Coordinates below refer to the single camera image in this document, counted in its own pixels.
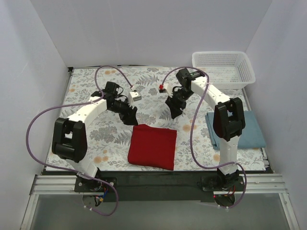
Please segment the red t shirt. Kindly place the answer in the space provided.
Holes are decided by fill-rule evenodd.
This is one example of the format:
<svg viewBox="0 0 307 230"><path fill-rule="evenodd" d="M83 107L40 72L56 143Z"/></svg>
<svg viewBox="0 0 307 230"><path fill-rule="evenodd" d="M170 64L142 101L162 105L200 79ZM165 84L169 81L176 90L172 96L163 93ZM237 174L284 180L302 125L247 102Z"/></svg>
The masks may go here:
<svg viewBox="0 0 307 230"><path fill-rule="evenodd" d="M172 171L177 131L142 124L133 127L128 162Z"/></svg>

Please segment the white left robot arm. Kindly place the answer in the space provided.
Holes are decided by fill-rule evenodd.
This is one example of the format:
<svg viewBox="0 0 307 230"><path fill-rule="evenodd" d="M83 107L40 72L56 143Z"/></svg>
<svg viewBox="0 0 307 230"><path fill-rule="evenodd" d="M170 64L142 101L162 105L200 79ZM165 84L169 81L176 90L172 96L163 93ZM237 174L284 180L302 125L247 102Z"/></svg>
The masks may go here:
<svg viewBox="0 0 307 230"><path fill-rule="evenodd" d="M133 103L142 99L136 90L123 96L118 90L121 87L108 81L102 91L92 93L88 103L67 118L55 121L51 151L67 161L84 179L90 191L96 192L102 186L102 180L97 177L98 168L86 156L86 129L103 112L111 111L119 115L120 120L129 126L137 126L137 107Z"/></svg>

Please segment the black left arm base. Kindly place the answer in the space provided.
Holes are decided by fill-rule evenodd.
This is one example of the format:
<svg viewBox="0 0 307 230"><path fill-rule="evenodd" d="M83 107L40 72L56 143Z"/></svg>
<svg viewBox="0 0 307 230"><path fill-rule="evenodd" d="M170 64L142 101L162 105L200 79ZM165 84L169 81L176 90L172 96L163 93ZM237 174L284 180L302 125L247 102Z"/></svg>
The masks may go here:
<svg viewBox="0 0 307 230"><path fill-rule="evenodd" d="M104 192L109 188L108 185L105 183L98 182L96 180L91 179L84 179L81 177L77 177L74 191L75 192L83 192L83 193L89 193L89 192Z"/></svg>

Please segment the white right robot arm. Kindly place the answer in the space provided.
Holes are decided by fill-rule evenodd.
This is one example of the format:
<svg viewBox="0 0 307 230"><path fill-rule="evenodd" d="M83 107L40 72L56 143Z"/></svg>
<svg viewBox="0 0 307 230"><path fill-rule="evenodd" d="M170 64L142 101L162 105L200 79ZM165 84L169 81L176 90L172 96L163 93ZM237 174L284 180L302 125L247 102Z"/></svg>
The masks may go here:
<svg viewBox="0 0 307 230"><path fill-rule="evenodd" d="M200 96L213 110L213 130L220 139L220 161L217 170L217 185L228 190L239 180L239 163L237 162L238 142L246 126L243 103L238 97L231 98L210 83L204 71L188 67L176 68L178 86L171 87L165 82L159 86L159 92L168 94L166 104L171 117L182 115L186 101L194 94Z"/></svg>

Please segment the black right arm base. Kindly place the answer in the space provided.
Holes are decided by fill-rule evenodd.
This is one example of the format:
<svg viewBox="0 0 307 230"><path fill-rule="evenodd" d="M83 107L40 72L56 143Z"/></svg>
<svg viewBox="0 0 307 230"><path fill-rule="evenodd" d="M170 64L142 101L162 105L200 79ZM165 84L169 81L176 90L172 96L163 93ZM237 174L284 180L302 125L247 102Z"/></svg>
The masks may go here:
<svg viewBox="0 0 307 230"><path fill-rule="evenodd" d="M234 188L236 191L243 191L244 180L242 176L226 177L217 172L210 172L201 177L200 187L204 192L229 191Z"/></svg>

